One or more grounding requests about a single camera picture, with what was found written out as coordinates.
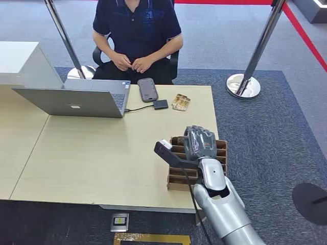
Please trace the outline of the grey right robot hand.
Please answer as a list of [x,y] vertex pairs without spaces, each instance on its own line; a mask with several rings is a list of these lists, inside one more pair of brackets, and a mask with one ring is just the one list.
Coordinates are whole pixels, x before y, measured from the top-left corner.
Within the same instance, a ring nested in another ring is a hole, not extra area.
[[216,139],[213,132],[200,126],[187,126],[184,136],[187,160],[195,161],[203,157],[217,156]]

